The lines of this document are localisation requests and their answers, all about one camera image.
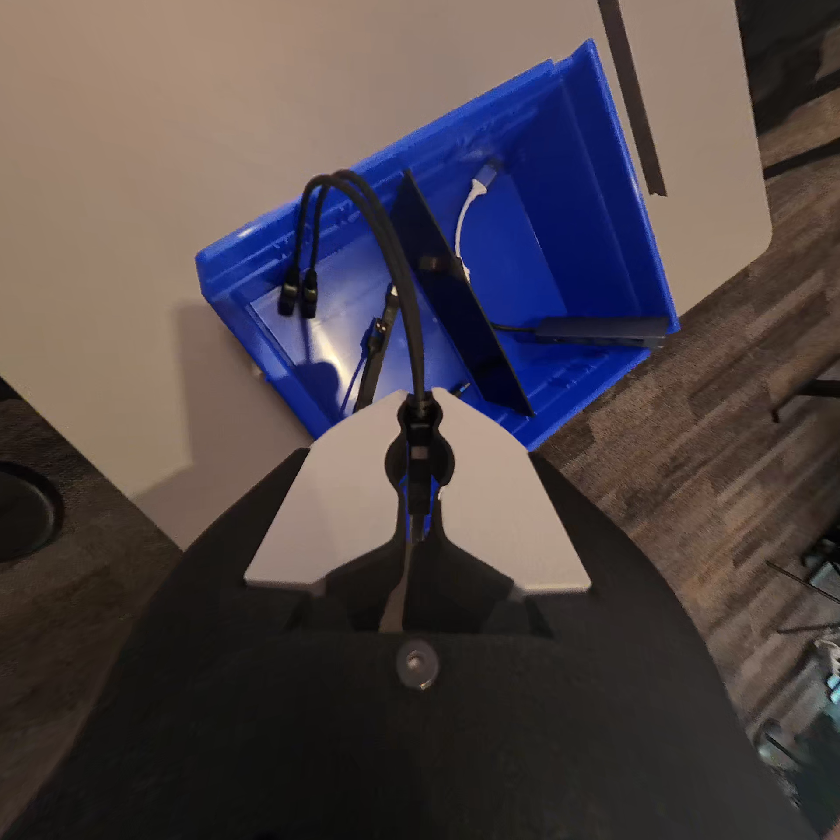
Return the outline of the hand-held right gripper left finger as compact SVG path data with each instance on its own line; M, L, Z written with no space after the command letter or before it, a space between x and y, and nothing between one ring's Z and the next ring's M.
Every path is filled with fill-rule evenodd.
M403 390L346 417L319 437L244 574L252 587L325 587L331 573L384 550L403 573L405 514L389 479Z

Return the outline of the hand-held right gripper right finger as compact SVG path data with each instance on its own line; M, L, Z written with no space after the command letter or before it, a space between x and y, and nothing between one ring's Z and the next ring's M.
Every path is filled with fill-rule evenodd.
M529 451L445 389L432 394L453 463L438 493L447 540L507 576L521 595L588 592L591 578Z

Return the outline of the blue plastic bin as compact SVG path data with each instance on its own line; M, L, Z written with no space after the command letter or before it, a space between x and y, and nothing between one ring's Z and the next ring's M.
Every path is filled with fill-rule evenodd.
M409 169L490 324L547 318L679 320L634 163L594 40L509 79L352 165L390 213ZM309 267L311 198L300 270ZM322 210L313 318L279 315L301 199L196 256L202 294L318 438L357 401L391 285L361 212L331 189ZM478 393L413 275L427 389L456 390L529 450L652 350L536 343L497 332L534 416Z

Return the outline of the black cable grey plugs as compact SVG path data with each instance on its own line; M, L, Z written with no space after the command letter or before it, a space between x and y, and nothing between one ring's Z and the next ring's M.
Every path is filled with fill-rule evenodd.
M360 211L371 229L391 276L396 302L402 313L413 377L413 393L406 399L404 412L407 512L410 520L409 539L412 544L417 544L424 539L425 518L431 510L432 456L430 450L434 419L434 400L431 393L425 389L421 314L411 270L392 221L370 184L355 172L341 170L331 175L316 175L305 185L297 216L293 256L280 286L277 309L279 315L285 318L293 315L296 306L300 307L303 318L311 319L316 313L319 296L316 264L320 244L322 206L330 189L344 194ZM308 205L315 192L318 192L318 199L312 219L310 263L307 270L301 272L299 263Z

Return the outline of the dark slim usb hub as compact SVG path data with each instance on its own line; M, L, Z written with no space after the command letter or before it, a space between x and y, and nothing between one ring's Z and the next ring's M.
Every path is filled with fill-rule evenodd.
M536 343L569 344L602 348L655 350L669 330L667 318L545 318L535 327L492 323L500 333L530 337Z

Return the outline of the black bin divider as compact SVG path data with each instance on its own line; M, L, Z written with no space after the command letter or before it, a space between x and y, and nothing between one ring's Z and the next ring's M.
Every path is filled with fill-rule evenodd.
M525 417L534 411L496 331L409 169L390 217L418 285L478 393Z

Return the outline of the black round floor base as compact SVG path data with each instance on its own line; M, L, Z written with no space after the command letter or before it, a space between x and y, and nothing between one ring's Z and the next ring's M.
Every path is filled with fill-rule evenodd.
M57 487L39 472L1 462L1 563L23 560L54 542L65 517Z

